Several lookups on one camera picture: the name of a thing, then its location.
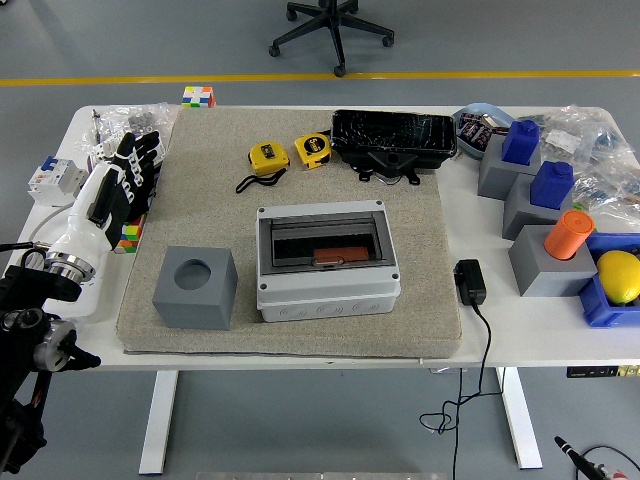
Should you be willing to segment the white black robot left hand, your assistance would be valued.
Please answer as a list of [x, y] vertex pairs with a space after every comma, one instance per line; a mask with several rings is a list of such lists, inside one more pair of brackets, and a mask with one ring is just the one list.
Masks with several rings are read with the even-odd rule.
[[100, 161], [81, 188], [67, 219], [65, 233], [47, 253], [47, 267], [84, 265], [91, 273], [118, 244], [125, 223], [149, 209], [155, 182], [157, 131], [136, 137], [126, 133], [113, 156]]

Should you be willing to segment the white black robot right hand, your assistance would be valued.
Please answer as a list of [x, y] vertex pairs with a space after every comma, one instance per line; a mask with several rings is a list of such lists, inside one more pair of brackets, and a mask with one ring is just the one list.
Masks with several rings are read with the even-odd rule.
[[577, 470], [582, 473], [588, 480], [606, 480], [607, 475], [604, 470], [587, 460], [583, 455], [579, 454], [573, 447], [560, 436], [555, 436], [554, 441], [561, 451], [567, 455]]

